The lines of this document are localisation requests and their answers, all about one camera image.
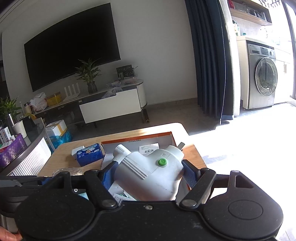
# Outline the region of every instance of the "tv screen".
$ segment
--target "tv screen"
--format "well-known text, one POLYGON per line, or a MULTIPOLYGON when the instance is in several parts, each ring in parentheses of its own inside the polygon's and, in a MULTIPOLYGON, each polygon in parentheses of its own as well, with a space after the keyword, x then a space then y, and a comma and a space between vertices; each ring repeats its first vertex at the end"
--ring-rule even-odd
POLYGON ((66 18, 25 43, 32 90, 72 75, 89 58, 105 64, 120 60, 111 4, 66 18))

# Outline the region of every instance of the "yellow basket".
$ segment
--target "yellow basket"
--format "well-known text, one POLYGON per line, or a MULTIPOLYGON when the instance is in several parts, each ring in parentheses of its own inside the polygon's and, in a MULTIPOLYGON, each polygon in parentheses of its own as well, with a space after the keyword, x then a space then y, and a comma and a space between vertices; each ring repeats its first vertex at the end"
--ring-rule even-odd
POLYGON ((61 92, 55 93, 49 97, 46 97, 46 101, 48 106, 55 105, 57 103, 60 103, 62 101, 61 92))

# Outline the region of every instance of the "washing machine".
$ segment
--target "washing machine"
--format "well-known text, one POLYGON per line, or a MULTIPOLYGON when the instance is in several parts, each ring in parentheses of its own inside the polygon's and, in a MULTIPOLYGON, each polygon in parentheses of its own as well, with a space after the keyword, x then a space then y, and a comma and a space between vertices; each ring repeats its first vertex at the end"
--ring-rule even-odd
POLYGON ((245 46, 238 44, 238 50, 243 107, 254 109, 273 105, 278 80, 274 48, 246 40, 245 46))

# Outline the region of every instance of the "washing machine control panel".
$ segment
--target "washing machine control panel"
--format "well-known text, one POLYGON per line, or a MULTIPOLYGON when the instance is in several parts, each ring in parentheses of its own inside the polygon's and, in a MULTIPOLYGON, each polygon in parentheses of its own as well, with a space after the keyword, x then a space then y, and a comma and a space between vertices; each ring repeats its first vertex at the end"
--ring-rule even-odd
POLYGON ((248 44, 248 53, 251 55, 266 56, 272 59, 276 58, 276 53, 274 49, 254 44, 248 44))

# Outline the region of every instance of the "gray wall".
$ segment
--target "gray wall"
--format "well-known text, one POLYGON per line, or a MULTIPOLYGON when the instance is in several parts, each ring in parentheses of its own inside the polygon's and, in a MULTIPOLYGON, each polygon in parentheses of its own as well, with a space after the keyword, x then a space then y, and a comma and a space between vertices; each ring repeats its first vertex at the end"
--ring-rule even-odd
MULTIPOLYGON (((75 75, 32 92, 24 43, 53 24, 86 9, 111 2, 121 60, 101 66, 98 88, 117 79, 116 67, 132 64, 144 79, 148 104, 197 96, 194 53, 184 0, 25 0, 14 9, 2 33, 2 52, 11 98, 23 103, 44 91, 61 91, 77 82, 75 75)), ((77 30, 77 37, 83 37, 77 30)), ((82 93, 87 85, 79 81, 82 93)))

